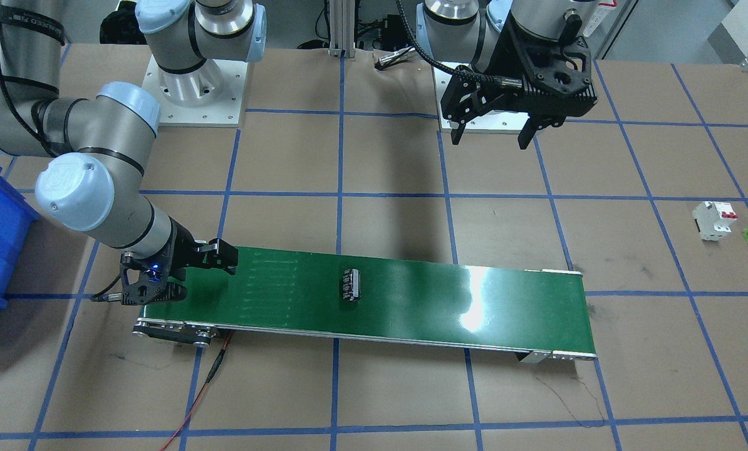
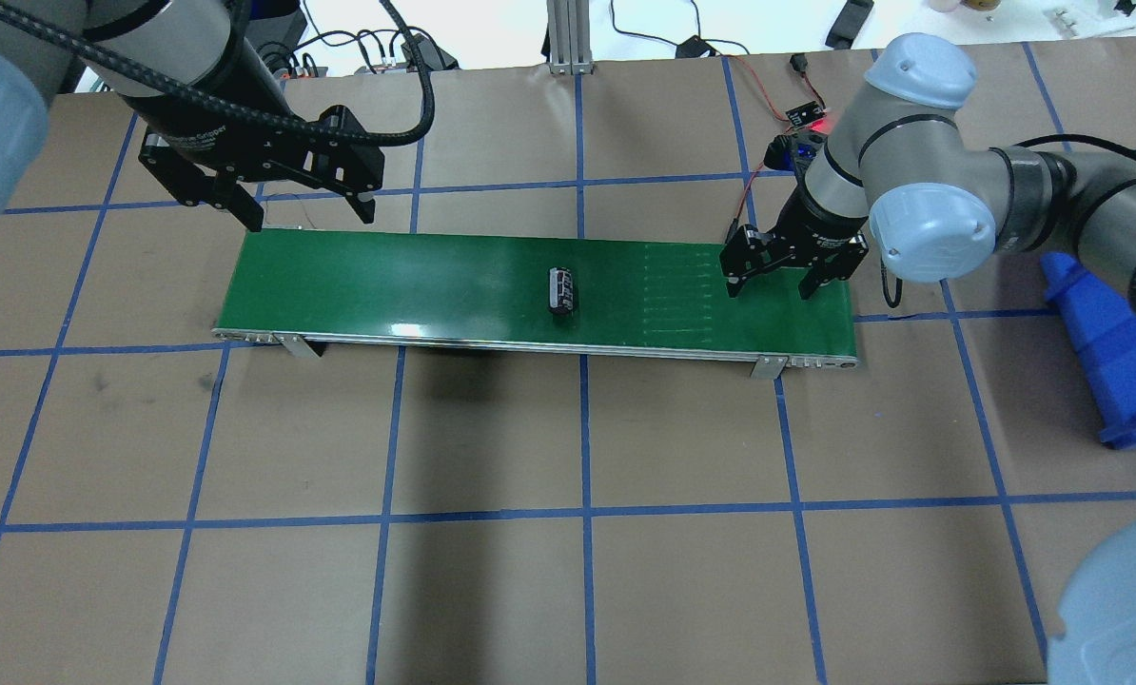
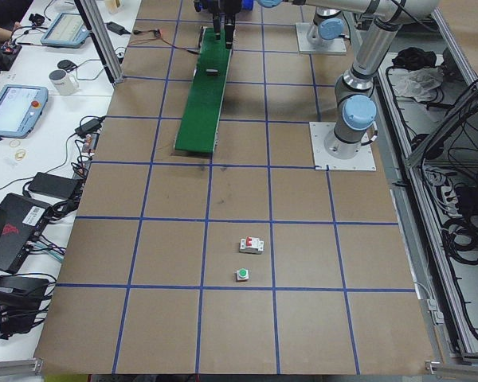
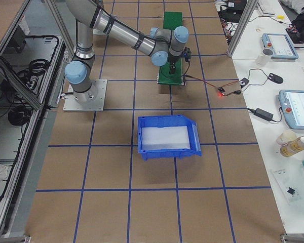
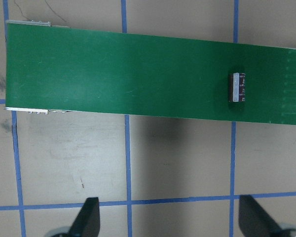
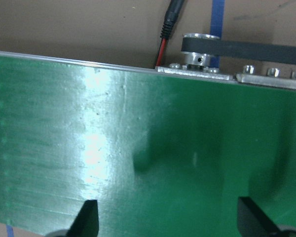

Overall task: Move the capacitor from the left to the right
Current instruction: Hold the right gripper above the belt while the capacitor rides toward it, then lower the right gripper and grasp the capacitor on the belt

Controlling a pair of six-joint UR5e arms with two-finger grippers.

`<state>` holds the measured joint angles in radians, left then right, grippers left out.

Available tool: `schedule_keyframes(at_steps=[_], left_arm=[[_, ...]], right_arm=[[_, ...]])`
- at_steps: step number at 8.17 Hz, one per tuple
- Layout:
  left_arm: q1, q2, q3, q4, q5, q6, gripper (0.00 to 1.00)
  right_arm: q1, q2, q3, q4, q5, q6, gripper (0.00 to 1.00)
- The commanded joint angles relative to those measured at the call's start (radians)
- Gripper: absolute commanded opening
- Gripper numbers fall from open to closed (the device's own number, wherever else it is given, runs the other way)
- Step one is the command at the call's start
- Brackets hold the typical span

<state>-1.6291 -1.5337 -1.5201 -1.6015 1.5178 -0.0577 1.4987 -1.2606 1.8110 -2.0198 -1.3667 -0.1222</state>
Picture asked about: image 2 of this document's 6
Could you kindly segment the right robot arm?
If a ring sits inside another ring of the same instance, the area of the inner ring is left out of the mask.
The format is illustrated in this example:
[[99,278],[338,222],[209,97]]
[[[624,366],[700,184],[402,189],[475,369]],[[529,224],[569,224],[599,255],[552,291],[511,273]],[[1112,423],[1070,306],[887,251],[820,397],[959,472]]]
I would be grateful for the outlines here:
[[[868,228],[889,273],[920,284],[994,253],[1068,253],[1136,318],[1136,150],[1095,136],[1081,136],[1089,152],[1047,151],[1047,136],[971,150],[957,112],[977,78],[942,36],[891,40],[812,159],[790,164],[795,187],[772,229],[732,222],[719,257],[729,294],[802,267],[810,298],[863,261]],[[1050,684],[1136,684],[1136,521],[1081,560],[1059,615]]]

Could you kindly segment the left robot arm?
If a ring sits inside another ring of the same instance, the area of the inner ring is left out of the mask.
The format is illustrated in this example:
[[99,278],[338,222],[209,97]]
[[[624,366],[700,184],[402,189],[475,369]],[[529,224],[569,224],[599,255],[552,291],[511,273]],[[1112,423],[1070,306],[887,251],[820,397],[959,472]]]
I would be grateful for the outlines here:
[[362,133],[345,106],[296,116],[250,23],[250,5],[224,1],[0,1],[0,216],[82,64],[145,123],[139,164],[176,203],[258,231],[266,212],[247,187],[285,181],[333,192],[374,222],[381,148],[343,141]]

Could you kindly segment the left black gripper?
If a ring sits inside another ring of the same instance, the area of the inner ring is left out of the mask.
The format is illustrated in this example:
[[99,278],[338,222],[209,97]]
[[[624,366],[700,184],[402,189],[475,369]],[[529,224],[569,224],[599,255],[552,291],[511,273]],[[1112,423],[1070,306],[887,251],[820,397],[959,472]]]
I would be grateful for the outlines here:
[[147,122],[137,160],[181,204],[211,204],[258,233],[264,207],[242,183],[290,181],[336,192],[364,225],[376,218],[379,147],[232,122],[176,97],[142,97],[137,114]]

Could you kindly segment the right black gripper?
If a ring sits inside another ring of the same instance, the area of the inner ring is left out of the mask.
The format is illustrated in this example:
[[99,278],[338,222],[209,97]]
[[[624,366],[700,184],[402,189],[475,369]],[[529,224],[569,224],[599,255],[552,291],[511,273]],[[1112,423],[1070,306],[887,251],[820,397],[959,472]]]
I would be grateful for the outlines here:
[[743,286],[758,276],[800,268],[807,273],[799,282],[797,294],[807,301],[825,284],[847,281],[869,253],[864,216],[834,214],[808,189],[799,186],[782,207],[772,228],[758,229],[754,223],[741,222],[753,198],[753,190],[743,191],[719,254],[729,298],[737,298]]

